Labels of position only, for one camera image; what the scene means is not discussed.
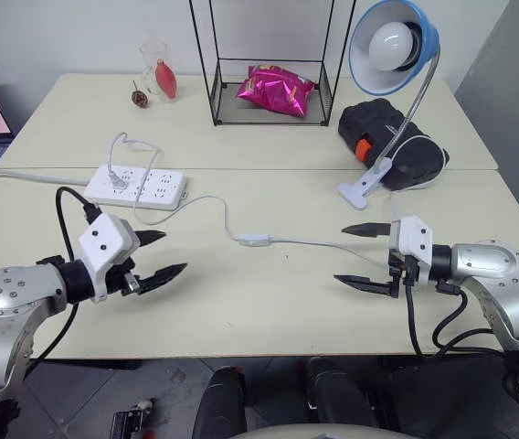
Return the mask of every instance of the electrical outlet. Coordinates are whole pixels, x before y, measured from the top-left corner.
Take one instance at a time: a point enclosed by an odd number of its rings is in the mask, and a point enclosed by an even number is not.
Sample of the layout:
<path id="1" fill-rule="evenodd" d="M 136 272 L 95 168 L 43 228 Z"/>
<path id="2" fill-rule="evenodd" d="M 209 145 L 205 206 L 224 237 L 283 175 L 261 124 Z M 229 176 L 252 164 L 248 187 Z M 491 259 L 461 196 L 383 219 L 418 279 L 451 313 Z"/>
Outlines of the electrical outlet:
<path id="1" fill-rule="evenodd" d="M 112 166 L 115 174 L 128 183 L 126 189 L 113 187 L 107 166 L 100 166 L 85 187 L 89 201 L 112 206 L 133 206 L 142 183 L 144 167 Z M 151 169 L 143 185 L 138 207 L 143 209 L 174 210 L 186 186 L 185 175 L 180 171 Z"/>

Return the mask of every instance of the gray floor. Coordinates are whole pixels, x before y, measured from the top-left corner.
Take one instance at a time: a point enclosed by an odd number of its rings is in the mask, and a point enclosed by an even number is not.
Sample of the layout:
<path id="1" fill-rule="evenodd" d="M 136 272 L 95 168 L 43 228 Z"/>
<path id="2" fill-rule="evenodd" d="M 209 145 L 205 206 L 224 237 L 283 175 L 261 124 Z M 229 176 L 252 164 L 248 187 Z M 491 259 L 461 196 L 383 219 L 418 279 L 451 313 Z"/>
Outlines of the gray floor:
<path id="1" fill-rule="evenodd" d="M 22 412 L 9 438 L 108 438 L 111 418 L 155 399 L 150 427 L 157 438 L 189 438 L 213 370 L 238 366 L 246 375 L 250 430 L 308 422 L 305 358 L 159 359 L 136 370 L 44 363 L 21 391 Z M 389 389 L 404 433 L 432 438 L 517 438 L 519 407 L 503 392 L 499 359 L 463 359 L 387 373 L 376 357 L 336 358 L 361 386 Z"/>

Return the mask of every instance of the table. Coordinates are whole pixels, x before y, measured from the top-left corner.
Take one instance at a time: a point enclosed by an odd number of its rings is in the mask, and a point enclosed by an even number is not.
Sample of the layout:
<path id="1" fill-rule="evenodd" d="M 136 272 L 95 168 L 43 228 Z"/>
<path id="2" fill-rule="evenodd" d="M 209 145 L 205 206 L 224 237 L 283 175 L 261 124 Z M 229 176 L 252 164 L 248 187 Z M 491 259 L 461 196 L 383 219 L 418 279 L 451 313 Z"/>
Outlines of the table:
<path id="1" fill-rule="evenodd" d="M 38 174 L 90 177 L 92 169 L 29 169 Z M 377 261 L 387 241 L 343 235 L 341 228 L 392 218 L 388 193 L 354 210 L 336 193 L 350 170 L 185 170 L 189 197 L 214 194 L 229 204 L 235 233 L 337 241 Z M 0 179 L 0 267 L 32 264 L 65 254 L 54 210 L 56 186 Z M 424 190 L 394 196 L 402 214 L 418 214 L 434 229 L 436 243 L 497 239 L 519 249 L 519 206 L 496 171 L 450 170 Z M 127 208 L 105 208 L 138 227 Z M 82 210 L 65 203 L 71 237 L 86 225 Z M 162 212 L 147 212 L 159 218 Z M 358 292 L 333 274 L 361 274 L 384 281 L 387 270 L 335 249 L 273 244 L 248 248 L 222 230 L 222 207 L 204 200 L 175 215 L 160 230 L 168 236 L 135 253 L 137 273 L 188 262 L 170 284 L 144 296 L 112 295 L 81 304 L 75 324 L 51 354 L 59 359 L 140 359 L 317 354 L 412 353 L 407 309 L 399 299 Z M 434 350 L 434 326 L 458 299 L 416 290 L 418 337 Z M 36 353 L 62 328 L 67 313 L 47 320 L 35 336 Z M 444 331 L 450 338 L 485 327 L 477 302 Z M 493 337 L 472 343 L 496 348 Z"/>
<path id="2" fill-rule="evenodd" d="M 106 161 L 112 138 L 125 131 L 164 149 L 157 167 L 365 169 L 337 133 L 343 108 L 374 99 L 353 80 L 339 81 L 329 127 L 215 127 L 202 77 L 179 77 L 178 101 L 162 104 L 151 97 L 148 109 L 131 102 L 133 80 L 139 83 L 137 75 L 63 75 L 8 148 L 0 167 L 98 167 Z M 419 84 L 414 80 L 387 98 L 406 112 Z M 497 168 L 444 80 L 432 82 L 414 122 L 449 152 L 449 169 Z M 148 157 L 120 147 L 114 163 L 145 166 Z"/>

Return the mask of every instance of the glass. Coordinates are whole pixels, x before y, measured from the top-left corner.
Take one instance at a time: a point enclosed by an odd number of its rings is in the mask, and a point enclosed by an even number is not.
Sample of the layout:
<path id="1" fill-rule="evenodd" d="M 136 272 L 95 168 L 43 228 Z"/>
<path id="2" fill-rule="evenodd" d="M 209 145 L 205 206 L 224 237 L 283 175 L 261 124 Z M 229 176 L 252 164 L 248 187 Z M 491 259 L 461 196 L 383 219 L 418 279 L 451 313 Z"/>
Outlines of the glass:
<path id="1" fill-rule="evenodd" d="M 163 41 L 148 41 L 140 46 L 146 67 L 143 85 L 151 94 L 169 102 L 176 98 L 176 77 L 168 65 L 168 45 Z"/>

